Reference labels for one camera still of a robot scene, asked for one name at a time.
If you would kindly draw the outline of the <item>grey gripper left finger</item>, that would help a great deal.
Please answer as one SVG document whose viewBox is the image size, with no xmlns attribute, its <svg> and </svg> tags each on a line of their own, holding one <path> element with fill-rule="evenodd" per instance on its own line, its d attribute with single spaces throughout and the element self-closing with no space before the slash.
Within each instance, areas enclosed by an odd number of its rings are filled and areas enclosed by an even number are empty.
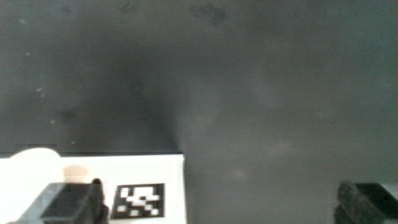
<svg viewBox="0 0 398 224">
<path fill-rule="evenodd" d="M 23 212 L 23 224 L 108 224 L 101 180 L 51 183 Z"/>
</svg>

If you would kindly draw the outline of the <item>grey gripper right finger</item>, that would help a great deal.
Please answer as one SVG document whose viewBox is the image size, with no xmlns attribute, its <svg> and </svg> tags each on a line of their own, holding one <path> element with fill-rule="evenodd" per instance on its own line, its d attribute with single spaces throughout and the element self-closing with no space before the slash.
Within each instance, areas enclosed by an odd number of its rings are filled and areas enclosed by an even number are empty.
<svg viewBox="0 0 398 224">
<path fill-rule="evenodd" d="M 341 182 L 334 224 L 398 224 L 398 183 Z"/>
</svg>

